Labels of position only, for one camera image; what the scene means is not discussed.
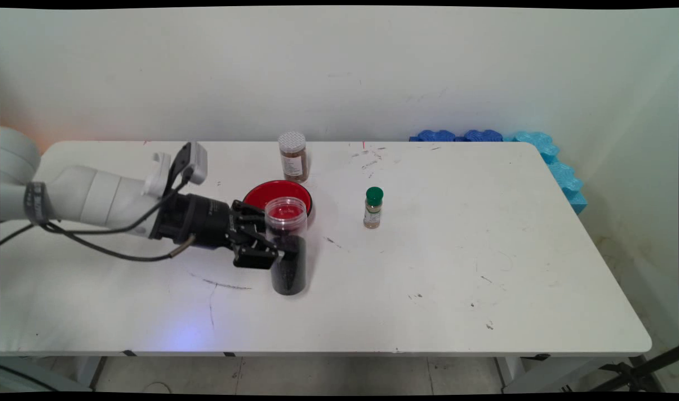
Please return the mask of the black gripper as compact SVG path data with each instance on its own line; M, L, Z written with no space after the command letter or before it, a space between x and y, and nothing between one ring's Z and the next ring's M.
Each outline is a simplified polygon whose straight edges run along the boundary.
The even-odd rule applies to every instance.
M238 232L238 226L252 226ZM297 238L265 234L265 211L240 200L231 207L211 198L176 194L159 208L150 232L151 239L171 239L185 243L194 236L192 246L215 250L233 247L233 266L268 270L278 261L294 261Z

